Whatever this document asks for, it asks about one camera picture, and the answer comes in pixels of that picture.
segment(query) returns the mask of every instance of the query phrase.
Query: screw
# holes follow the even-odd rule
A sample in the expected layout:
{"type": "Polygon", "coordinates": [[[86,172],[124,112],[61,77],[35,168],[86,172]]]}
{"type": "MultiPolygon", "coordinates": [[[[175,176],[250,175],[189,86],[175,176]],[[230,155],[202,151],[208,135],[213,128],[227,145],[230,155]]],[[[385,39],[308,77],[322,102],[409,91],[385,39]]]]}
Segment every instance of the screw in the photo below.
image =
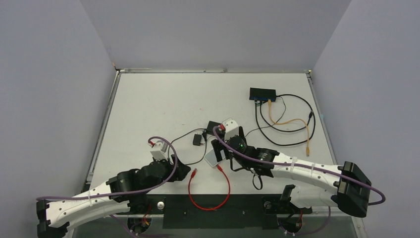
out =
{"type": "Polygon", "coordinates": [[[165,207],[165,204],[164,204],[163,202],[158,202],[158,203],[157,203],[157,208],[158,208],[159,210],[162,210],[164,207],[165,207]]]}

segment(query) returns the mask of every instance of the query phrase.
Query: white table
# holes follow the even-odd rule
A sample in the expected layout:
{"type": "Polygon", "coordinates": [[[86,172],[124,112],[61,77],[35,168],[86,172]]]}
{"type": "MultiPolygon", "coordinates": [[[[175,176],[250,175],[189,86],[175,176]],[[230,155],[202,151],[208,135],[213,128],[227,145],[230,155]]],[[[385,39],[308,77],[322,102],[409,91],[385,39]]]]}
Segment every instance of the white table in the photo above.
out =
{"type": "MultiPolygon", "coordinates": [[[[141,168],[152,161],[147,139],[162,136],[169,141],[194,128],[206,128],[209,120],[222,122],[227,118],[236,120],[244,132],[257,128],[254,102],[249,100],[250,87],[276,89],[279,94],[296,94],[312,106],[316,117],[315,134],[310,141],[311,155],[306,157],[302,144],[295,147],[279,147],[267,141],[258,131],[251,132],[247,143],[251,146],[270,148],[286,155],[321,164],[333,164],[327,139],[320,123],[316,104],[305,74],[262,73],[123,73],[121,74],[112,110],[109,115],[102,146],[97,158],[91,186],[116,176],[118,172],[141,168]]],[[[294,97],[284,97],[287,111],[282,119],[308,119],[310,109],[305,102],[294,97]]],[[[273,103],[273,117],[278,118],[284,110],[280,99],[273,103]]],[[[263,106],[268,118],[268,106],[263,106]]],[[[266,126],[258,111],[261,126],[266,126]]],[[[301,122],[278,126],[297,129],[301,122]]],[[[294,143],[306,139],[306,130],[298,133],[279,133],[272,128],[263,129],[278,143],[294,143]]],[[[204,146],[193,146],[194,134],[174,143],[183,163],[199,160],[204,146]]],[[[287,184],[304,183],[289,179],[263,177],[263,189],[252,185],[248,171],[233,172],[229,162],[220,164],[231,182],[232,194],[281,193],[287,184]]],[[[225,194],[227,184],[224,176],[206,161],[192,165],[197,175],[192,182],[194,194],[225,194]]],[[[184,181],[166,183],[149,194],[187,194],[189,175],[184,181]]]]}

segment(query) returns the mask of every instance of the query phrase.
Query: gray back wall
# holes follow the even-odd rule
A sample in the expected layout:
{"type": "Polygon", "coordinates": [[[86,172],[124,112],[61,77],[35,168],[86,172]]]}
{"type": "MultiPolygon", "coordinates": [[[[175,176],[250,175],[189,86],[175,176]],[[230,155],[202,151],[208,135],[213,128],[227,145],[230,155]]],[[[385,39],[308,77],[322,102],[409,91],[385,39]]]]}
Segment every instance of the gray back wall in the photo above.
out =
{"type": "Polygon", "coordinates": [[[312,69],[350,0],[81,0],[117,68],[312,69]]]}
{"type": "Polygon", "coordinates": [[[0,237],[36,237],[35,198],[86,178],[115,70],[78,0],[0,3],[0,237]]]}
{"type": "Polygon", "coordinates": [[[352,0],[313,70],[337,160],[356,162],[387,196],[364,219],[372,238],[420,234],[418,9],[352,0]]]}

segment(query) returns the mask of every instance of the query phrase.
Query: yellow cable connector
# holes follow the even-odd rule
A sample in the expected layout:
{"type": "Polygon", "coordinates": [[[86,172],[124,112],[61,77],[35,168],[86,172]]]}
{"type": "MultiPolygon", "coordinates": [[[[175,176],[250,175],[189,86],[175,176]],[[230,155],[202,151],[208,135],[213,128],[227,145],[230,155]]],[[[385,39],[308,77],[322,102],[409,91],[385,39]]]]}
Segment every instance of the yellow cable connector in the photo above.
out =
{"type": "Polygon", "coordinates": [[[296,121],[296,120],[300,120],[301,122],[303,122],[303,124],[305,124],[305,127],[306,127],[306,131],[307,131],[307,133],[308,133],[308,139],[306,140],[306,156],[309,156],[309,138],[310,138],[310,136],[309,136],[309,128],[308,128],[308,124],[306,124],[306,121],[304,121],[303,119],[300,119],[300,118],[296,118],[296,119],[291,119],[291,120],[288,120],[288,121],[286,121],[286,122],[275,122],[274,120],[273,120],[273,118],[271,117],[271,100],[269,99],[268,100],[268,114],[269,114],[269,116],[270,116],[270,120],[275,124],[275,125],[285,125],[285,124],[287,124],[287,123],[290,123],[290,122],[292,122],[292,121],[296,121]]]}

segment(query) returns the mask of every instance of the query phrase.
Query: purple cable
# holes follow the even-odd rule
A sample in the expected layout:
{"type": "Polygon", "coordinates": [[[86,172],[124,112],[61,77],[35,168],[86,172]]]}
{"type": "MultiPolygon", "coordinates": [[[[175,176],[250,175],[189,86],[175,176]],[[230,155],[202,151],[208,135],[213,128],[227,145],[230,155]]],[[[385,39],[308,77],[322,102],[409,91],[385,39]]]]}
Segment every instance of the purple cable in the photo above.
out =
{"type": "MultiPolygon", "coordinates": [[[[175,173],[176,168],[178,167],[178,156],[176,154],[175,148],[172,146],[172,144],[169,141],[167,141],[166,139],[164,139],[164,138],[162,138],[160,136],[152,136],[152,137],[150,137],[148,139],[148,141],[150,142],[153,139],[159,139],[159,140],[162,140],[165,143],[167,143],[170,146],[170,148],[172,149],[173,154],[175,155],[175,163],[174,163],[174,166],[173,166],[173,170],[170,173],[170,175],[163,182],[161,182],[160,184],[158,184],[156,186],[149,187],[149,188],[142,189],[142,190],[130,191],[130,192],[104,193],[104,194],[100,194],[100,195],[90,196],[90,198],[108,197],[108,196],[121,196],[121,195],[130,195],[130,194],[137,194],[137,193],[142,193],[142,192],[148,192],[148,191],[150,191],[152,189],[155,189],[157,187],[160,187],[164,183],[166,183],[173,176],[173,174],[175,173]]],[[[49,200],[84,200],[84,199],[89,199],[89,197],[87,197],[87,196],[86,197],[62,197],[62,196],[43,196],[43,197],[37,197],[37,201],[41,201],[41,200],[44,200],[44,199],[49,199],[49,200]]]]}
{"type": "MultiPolygon", "coordinates": [[[[214,134],[214,136],[216,137],[216,139],[222,144],[222,145],[224,145],[228,150],[230,150],[230,151],[232,151],[233,153],[235,153],[235,154],[237,154],[237,155],[239,155],[239,156],[241,156],[242,158],[244,158],[244,159],[247,159],[247,160],[251,160],[251,161],[254,161],[254,162],[258,162],[258,163],[262,163],[262,164],[269,164],[269,165],[280,165],[280,166],[291,166],[292,164],[290,164],[290,163],[277,163],[277,162],[270,162],[270,161],[264,161],[264,160],[258,160],[258,159],[254,159],[254,158],[251,158],[251,157],[249,157],[249,156],[246,156],[246,155],[244,155],[244,154],[242,154],[241,152],[239,152],[239,151],[237,151],[237,150],[235,150],[235,149],[233,149],[232,147],[230,147],[228,144],[226,144],[220,137],[219,137],[219,135],[217,134],[217,132],[216,132],[216,129],[217,128],[219,128],[219,126],[215,126],[215,127],[213,127],[213,134],[214,134]]],[[[372,206],[372,205],[377,205],[377,204],[381,204],[381,203],[384,203],[385,202],[385,194],[383,194],[383,192],[381,192],[381,191],[379,191],[378,189],[376,189],[376,188],[374,188],[374,187],[372,187],[372,186],[369,186],[369,185],[367,185],[367,184],[365,184],[365,183],[363,183],[363,182],[360,182],[360,181],[357,181],[357,180],[355,180],[355,179],[353,179],[353,178],[351,178],[351,177],[348,177],[348,176],[345,176],[345,175],[342,175],[342,174],[339,174],[339,173],[336,173],[336,172],[332,172],[332,171],[329,171],[329,170],[325,170],[325,169],[320,169],[320,168],[312,168],[311,166],[309,166],[309,165],[302,165],[302,164],[295,164],[294,166],[297,166],[297,167],[302,167],[302,168],[306,168],[306,169],[313,169],[313,170],[316,170],[316,171],[320,171],[320,172],[324,172],[324,173],[328,173],[328,174],[331,174],[331,175],[335,175],[335,176],[338,176],[338,177],[341,177],[342,179],[346,179],[346,180],[348,180],[348,181],[351,181],[351,182],[354,182],[354,183],[356,183],[356,184],[358,184],[358,185],[360,185],[360,186],[362,186],[362,187],[365,187],[365,188],[367,188],[367,189],[370,189],[370,190],[372,190],[372,191],[375,191],[376,193],[378,193],[381,197],[382,197],[382,199],[380,200],[380,201],[376,201],[376,202],[370,202],[368,205],[369,206],[372,206]]]]}
{"type": "MultiPolygon", "coordinates": [[[[112,217],[114,220],[116,220],[123,228],[124,228],[124,230],[128,233],[128,234],[130,234],[130,236],[131,237],[135,237],[135,238],[138,238],[138,236],[136,236],[135,234],[133,234],[126,226],[125,226],[125,224],[124,224],[124,222],[122,221],[122,220],[120,220],[120,219],[118,219],[116,216],[114,216],[114,215],[110,215],[110,217],[112,217]]],[[[142,233],[139,233],[139,236],[141,236],[141,237],[168,237],[169,235],[168,234],[159,234],[159,235],[146,235],[146,234],[142,234],[142,233]]]]}
{"type": "Polygon", "coordinates": [[[331,207],[328,207],[328,217],[327,217],[327,220],[325,221],[325,223],[322,226],[320,226],[318,229],[313,230],[311,232],[302,232],[302,233],[294,233],[294,234],[295,234],[295,236],[304,236],[304,235],[310,235],[310,234],[317,233],[317,232],[321,231],[322,229],[324,229],[328,225],[330,218],[331,218],[331,207]]]}

